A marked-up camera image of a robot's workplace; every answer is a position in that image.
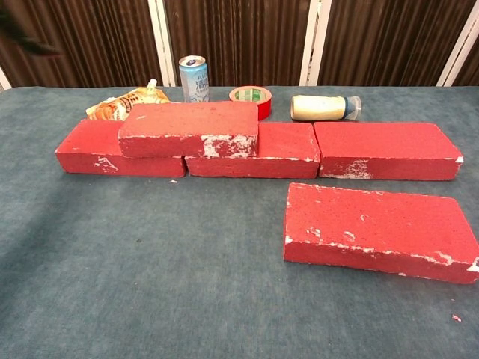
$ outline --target can lid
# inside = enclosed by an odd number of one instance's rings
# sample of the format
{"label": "can lid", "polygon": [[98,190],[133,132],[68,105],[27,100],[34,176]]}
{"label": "can lid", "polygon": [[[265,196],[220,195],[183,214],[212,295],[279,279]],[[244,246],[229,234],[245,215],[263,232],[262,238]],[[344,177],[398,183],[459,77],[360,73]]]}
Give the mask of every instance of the can lid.
{"label": "can lid", "polygon": [[205,62],[205,58],[203,56],[198,56],[198,55],[188,55],[185,56],[184,58],[180,59],[180,66],[185,66],[185,67],[197,67]]}

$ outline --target painted brick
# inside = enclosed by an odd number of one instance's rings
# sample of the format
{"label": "painted brick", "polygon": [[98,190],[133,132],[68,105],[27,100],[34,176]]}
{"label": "painted brick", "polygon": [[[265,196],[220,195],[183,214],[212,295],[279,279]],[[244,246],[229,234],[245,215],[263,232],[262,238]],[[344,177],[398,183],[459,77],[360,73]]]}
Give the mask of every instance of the painted brick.
{"label": "painted brick", "polygon": [[453,283],[479,277],[479,245],[457,202],[292,183],[284,259]]}
{"label": "painted brick", "polygon": [[136,105],[118,138],[127,157],[255,156],[254,102],[191,102]]}
{"label": "painted brick", "polygon": [[182,177],[181,157],[128,159],[118,146],[122,122],[82,120],[55,151],[62,168],[76,174]]}
{"label": "painted brick", "polygon": [[259,124],[258,155],[246,159],[186,157],[193,176],[316,178],[320,150],[310,123]]}
{"label": "painted brick", "polygon": [[315,123],[320,176],[452,180],[462,153],[434,123]]}

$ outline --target snack bag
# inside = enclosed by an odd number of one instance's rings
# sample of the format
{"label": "snack bag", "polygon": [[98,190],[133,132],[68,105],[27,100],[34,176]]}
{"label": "snack bag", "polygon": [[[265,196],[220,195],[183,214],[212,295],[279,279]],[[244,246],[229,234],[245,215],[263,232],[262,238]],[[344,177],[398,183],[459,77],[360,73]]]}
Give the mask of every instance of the snack bag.
{"label": "snack bag", "polygon": [[120,97],[110,97],[86,110],[90,120],[125,121],[132,107],[137,103],[170,102],[163,91],[156,88],[156,80],[151,79],[145,88],[136,88]]}

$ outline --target table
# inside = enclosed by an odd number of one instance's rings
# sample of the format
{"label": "table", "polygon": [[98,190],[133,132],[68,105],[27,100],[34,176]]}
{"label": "table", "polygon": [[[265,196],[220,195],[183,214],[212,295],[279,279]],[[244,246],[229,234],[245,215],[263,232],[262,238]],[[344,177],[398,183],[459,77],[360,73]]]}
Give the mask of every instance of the table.
{"label": "table", "polygon": [[[293,95],[340,94],[362,98],[364,121],[439,124],[464,153],[454,181],[301,182],[455,197],[478,236],[479,88],[269,89],[272,121],[290,121]],[[55,148],[86,108],[128,90],[0,93],[0,357],[479,353],[479,283],[284,262],[293,180],[65,174]]]}

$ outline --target roll of tape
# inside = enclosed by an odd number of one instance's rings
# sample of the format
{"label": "roll of tape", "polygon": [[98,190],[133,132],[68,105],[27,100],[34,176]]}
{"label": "roll of tape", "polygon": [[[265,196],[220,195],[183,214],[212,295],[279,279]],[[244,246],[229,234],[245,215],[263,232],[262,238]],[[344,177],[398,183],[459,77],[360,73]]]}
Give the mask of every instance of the roll of tape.
{"label": "roll of tape", "polygon": [[242,86],[230,92],[231,101],[251,101],[257,104],[258,120],[264,120],[271,114],[272,94],[259,86]]}

